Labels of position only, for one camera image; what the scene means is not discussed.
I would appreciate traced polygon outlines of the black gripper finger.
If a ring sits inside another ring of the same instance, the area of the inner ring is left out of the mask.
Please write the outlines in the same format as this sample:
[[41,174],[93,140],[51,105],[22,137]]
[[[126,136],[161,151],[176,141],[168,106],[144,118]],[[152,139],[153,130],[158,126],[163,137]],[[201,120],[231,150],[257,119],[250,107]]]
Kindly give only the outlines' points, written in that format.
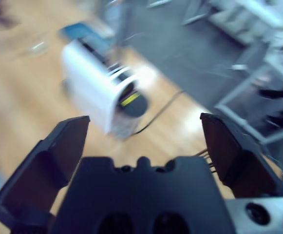
[[12,234],[48,232],[50,210],[81,159],[89,122],[89,116],[59,122],[0,189],[0,222]]
[[283,196],[282,181],[240,126],[208,113],[202,113],[200,119],[218,178],[236,198]]

